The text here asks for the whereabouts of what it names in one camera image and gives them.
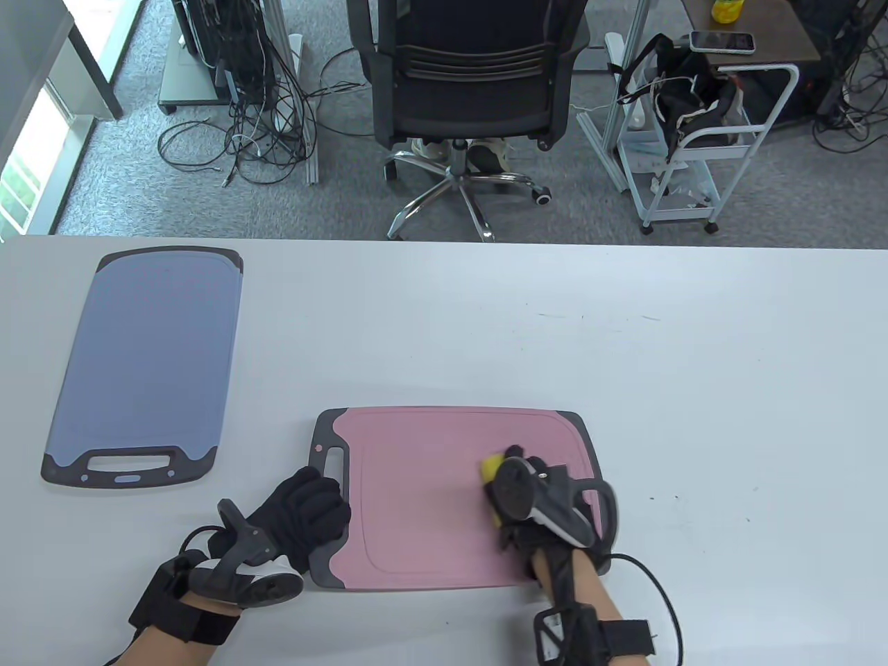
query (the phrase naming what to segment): black glove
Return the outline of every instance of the black glove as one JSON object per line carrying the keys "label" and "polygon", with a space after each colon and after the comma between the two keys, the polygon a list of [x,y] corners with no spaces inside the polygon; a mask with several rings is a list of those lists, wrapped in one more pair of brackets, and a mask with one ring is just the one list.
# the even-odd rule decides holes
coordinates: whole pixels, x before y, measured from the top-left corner
{"label": "black glove", "polygon": [[[506,449],[504,456],[507,458],[523,458],[524,449],[519,446],[509,447]],[[541,458],[531,456],[526,458],[526,460],[534,467],[537,474],[548,473],[549,465],[547,465]],[[563,555],[573,550],[577,550],[573,545],[561,539],[560,536],[557,536],[549,528],[538,525],[531,519],[511,520],[505,517],[503,512],[496,505],[496,499],[492,492],[492,483],[490,480],[484,484],[484,492],[493,506],[494,511],[496,511],[496,516],[500,520],[500,544],[503,548],[514,546],[515,550],[518,551],[524,561],[527,574],[531,578],[536,579],[536,576],[530,560],[538,550],[542,549],[549,560],[552,560],[552,556],[556,554]],[[595,522],[592,519],[592,508],[583,499],[582,493],[577,494],[574,501],[574,507],[589,521],[594,529]],[[592,564],[596,569],[601,568],[605,561],[606,553],[604,544],[600,539],[590,548],[583,549],[583,552],[589,556],[589,559],[592,561]]]}
{"label": "black glove", "polygon": [[[342,498],[339,482],[303,467],[283,481],[247,522],[265,530],[289,565],[300,574],[308,571],[308,556],[320,545],[342,536],[352,519],[352,508]],[[234,545],[234,532],[210,537],[211,557],[221,558]]]}

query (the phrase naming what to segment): chair wheel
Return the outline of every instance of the chair wheel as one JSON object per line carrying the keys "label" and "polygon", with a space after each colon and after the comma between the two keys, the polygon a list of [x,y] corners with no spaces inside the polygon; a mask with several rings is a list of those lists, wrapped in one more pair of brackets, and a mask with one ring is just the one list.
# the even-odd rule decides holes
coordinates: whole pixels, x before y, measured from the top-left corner
{"label": "chair wheel", "polygon": [[530,190],[530,195],[534,198],[537,206],[544,206],[552,200],[552,192],[548,187],[540,187],[538,190]]}

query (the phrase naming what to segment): yellow bottle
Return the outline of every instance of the yellow bottle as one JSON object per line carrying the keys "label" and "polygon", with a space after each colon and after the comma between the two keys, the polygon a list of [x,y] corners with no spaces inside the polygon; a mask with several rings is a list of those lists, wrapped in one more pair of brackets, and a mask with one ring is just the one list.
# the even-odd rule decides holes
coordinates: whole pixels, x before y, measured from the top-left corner
{"label": "yellow bottle", "polygon": [[740,18],[744,0],[716,0],[712,5],[712,18],[719,23],[734,23]]}

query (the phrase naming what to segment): black mesh chair back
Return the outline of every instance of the black mesh chair back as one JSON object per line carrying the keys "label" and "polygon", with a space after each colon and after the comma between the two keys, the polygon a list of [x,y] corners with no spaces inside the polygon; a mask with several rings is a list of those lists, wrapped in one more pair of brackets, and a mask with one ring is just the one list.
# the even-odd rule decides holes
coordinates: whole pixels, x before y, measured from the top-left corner
{"label": "black mesh chair back", "polygon": [[383,146],[563,136],[586,0],[379,0],[377,44],[368,0],[347,3]]}

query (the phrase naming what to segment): chrome chair base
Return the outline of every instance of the chrome chair base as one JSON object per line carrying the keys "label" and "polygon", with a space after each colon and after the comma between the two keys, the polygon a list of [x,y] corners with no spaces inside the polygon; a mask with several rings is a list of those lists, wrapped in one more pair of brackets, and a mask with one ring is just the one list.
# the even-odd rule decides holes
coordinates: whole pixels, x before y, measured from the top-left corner
{"label": "chrome chair base", "polygon": [[420,169],[441,176],[443,180],[435,184],[428,190],[420,194],[412,202],[408,203],[395,216],[392,227],[387,234],[390,241],[402,240],[400,232],[409,220],[413,218],[420,210],[429,206],[432,202],[440,199],[446,192],[456,190],[462,195],[466,208],[469,209],[469,215],[472,216],[472,222],[475,230],[483,242],[493,242],[496,240],[494,232],[490,228],[488,222],[484,219],[484,213],[475,196],[472,193],[472,183],[495,183],[500,185],[519,185],[530,189],[530,193],[537,205],[543,206],[551,201],[551,193],[548,187],[538,186],[530,177],[521,173],[471,173],[468,171],[465,163],[466,142],[458,139],[453,142],[451,152],[450,166],[433,162],[421,155],[411,153],[407,150],[400,150],[391,153],[385,158],[385,179],[394,180],[397,178],[397,169],[394,164],[401,162],[405,164],[413,164]]}

